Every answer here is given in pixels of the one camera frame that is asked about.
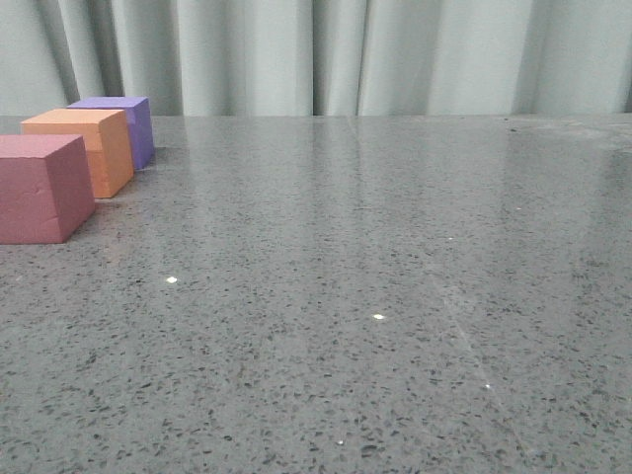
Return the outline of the orange foam cube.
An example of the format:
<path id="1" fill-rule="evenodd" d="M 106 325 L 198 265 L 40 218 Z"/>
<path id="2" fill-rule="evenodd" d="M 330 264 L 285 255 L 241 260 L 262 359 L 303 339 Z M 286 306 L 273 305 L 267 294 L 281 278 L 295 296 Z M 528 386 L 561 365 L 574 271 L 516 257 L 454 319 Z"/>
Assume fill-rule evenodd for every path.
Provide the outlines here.
<path id="1" fill-rule="evenodd" d="M 113 109 L 55 109 L 21 122 L 22 133 L 81 134 L 96 198 L 112 198 L 133 177 L 126 115 Z"/>

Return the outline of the purple foam cube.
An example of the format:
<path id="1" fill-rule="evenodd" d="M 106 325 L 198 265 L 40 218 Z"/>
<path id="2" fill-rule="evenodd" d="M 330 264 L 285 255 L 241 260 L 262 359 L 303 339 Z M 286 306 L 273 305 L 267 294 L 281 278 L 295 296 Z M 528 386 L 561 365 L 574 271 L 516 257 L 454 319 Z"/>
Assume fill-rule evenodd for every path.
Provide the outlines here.
<path id="1" fill-rule="evenodd" d="M 134 170 L 143 169 L 154 155 L 154 140 L 147 97 L 90 97 L 77 101 L 68 109 L 124 110 Z"/>

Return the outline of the grey-green curtain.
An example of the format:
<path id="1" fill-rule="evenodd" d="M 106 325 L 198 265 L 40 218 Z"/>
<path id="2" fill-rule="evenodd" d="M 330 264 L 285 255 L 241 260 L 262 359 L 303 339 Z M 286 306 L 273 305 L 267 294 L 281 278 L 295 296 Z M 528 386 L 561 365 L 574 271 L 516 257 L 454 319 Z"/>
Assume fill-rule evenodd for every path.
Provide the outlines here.
<path id="1" fill-rule="evenodd" d="M 146 96 L 157 115 L 619 113 L 627 1 L 5 1 L 1 111 Z"/>

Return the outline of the pink foam cube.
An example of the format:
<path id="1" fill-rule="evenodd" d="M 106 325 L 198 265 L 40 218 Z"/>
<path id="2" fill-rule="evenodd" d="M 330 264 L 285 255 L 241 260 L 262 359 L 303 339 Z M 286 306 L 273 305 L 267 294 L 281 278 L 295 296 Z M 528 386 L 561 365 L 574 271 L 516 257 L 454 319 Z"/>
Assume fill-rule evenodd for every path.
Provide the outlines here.
<path id="1" fill-rule="evenodd" d="M 82 136 L 1 136 L 3 244 L 63 243 L 95 208 Z"/>

